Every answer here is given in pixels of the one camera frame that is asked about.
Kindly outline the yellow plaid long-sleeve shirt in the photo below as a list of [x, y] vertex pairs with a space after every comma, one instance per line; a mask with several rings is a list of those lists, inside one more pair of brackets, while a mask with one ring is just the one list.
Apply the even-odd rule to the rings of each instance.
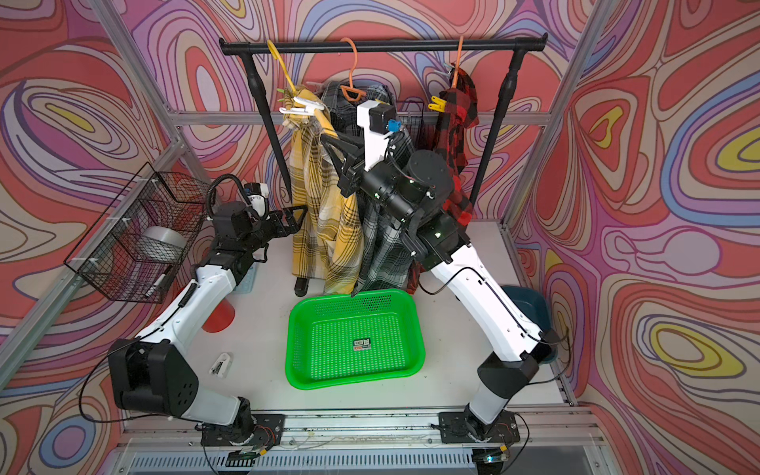
[[315, 118], [283, 125], [292, 131], [289, 171], [293, 204], [308, 213], [293, 239], [292, 273], [322, 279], [328, 294], [350, 294], [356, 285], [364, 239], [357, 198], [338, 189], [338, 176], [320, 143], [324, 134]]

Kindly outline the yellow plastic hanger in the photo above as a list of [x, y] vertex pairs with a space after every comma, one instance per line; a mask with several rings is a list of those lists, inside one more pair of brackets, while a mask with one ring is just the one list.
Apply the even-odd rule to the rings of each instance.
[[[287, 66], [285, 65], [285, 61], [283, 61], [283, 58], [281, 57], [281, 54], [279, 53], [279, 50], [277, 49], [276, 45], [274, 45], [273, 41], [267, 40], [266, 41], [266, 45], [268, 47], [269, 53], [273, 56], [273, 59], [280, 65], [280, 67], [282, 69], [284, 78], [286, 80], [287, 88], [296, 89], [298, 91], [298, 95], [296, 97], [300, 97], [302, 99], [308, 99], [308, 100], [311, 100], [311, 101], [322, 103], [308, 89], [305, 89], [305, 88], [299, 89], [295, 85], [294, 81], [292, 80], [292, 78], [291, 78], [291, 76], [290, 76], [290, 74], [288, 72]], [[293, 106], [293, 98], [283, 97], [281, 99], [281, 101], [283, 101], [285, 99], [289, 99], [289, 100], [292, 101], [292, 106]], [[284, 114], [282, 114], [282, 115], [284, 116], [284, 119], [285, 119], [286, 122], [290, 122], [292, 124], [304, 123], [308, 118], [315, 118], [317, 120], [317, 122], [320, 124], [320, 126], [321, 126], [322, 130], [324, 131], [324, 133], [330, 134], [332, 136], [336, 136], [336, 131], [334, 130], [334, 128], [333, 128], [330, 120], [327, 117], [326, 107], [325, 107], [324, 112], [322, 112], [322, 114], [318, 114], [316, 117], [310, 117], [310, 116], [292, 116], [292, 115], [284, 115]]]

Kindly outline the white plastic clothespin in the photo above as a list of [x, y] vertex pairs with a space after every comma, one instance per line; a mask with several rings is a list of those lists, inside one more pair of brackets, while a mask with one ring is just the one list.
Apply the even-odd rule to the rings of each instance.
[[279, 108], [279, 112], [284, 115], [310, 116], [310, 117], [316, 117], [318, 114], [322, 114], [324, 110], [325, 110], [325, 106], [322, 103], [311, 101], [308, 99], [302, 99], [300, 97], [293, 98], [292, 107]]

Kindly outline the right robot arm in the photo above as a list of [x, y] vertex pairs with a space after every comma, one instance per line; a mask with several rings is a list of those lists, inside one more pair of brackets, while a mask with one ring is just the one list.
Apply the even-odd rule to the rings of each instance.
[[401, 241], [423, 270], [441, 281], [477, 322], [492, 352], [478, 367], [480, 385], [461, 413], [467, 431], [482, 439], [506, 405], [532, 383], [560, 337], [532, 321], [496, 282], [459, 221], [443, 206], [455, 185], [447, 162], [418, 150], [399, 166], [389, 144], [378, 162], [356, 139], [324, 134], [320, 142], [346, 196], [363, 193], [400, 226]]

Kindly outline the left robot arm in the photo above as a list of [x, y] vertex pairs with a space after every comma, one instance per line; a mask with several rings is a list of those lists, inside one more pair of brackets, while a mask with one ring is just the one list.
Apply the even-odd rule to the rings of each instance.
[[226, 396], [203, 386], [186, 360], [194, 338], [217, 307], [265, 257], [274, 239], [298, 233], [308, 208], [257, 210], [251, 199], [258, 184], [237, 176], [215, 179], [206, 194], [214, 228], [212, 247], [195, 276], [140, 334], [117, 340], [107, 354], [115, 404], [133, 418], [172, 417], [195, 423], [204, 443], [241, 447], [260, 428], [245, 397]]

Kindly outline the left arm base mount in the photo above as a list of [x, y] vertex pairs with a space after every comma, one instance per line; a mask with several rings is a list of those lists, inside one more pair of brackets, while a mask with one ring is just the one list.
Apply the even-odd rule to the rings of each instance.
[[280, 445], [285, 423], [284, 414], [253, 414], [233, 425], [201, 425], [202, 447], [258, 447]]

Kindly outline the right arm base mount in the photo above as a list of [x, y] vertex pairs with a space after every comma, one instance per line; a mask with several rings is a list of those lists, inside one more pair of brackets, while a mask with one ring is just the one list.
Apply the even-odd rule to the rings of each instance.
[[431, 427], [439, 432], [446, 445], [460, 443], [502, 443], [513, 445], [522, 438], [516, 421], [516, 414], [502, 411], [492, 423], [482, 423], [467, 411], [440, 412], [436, 424]]

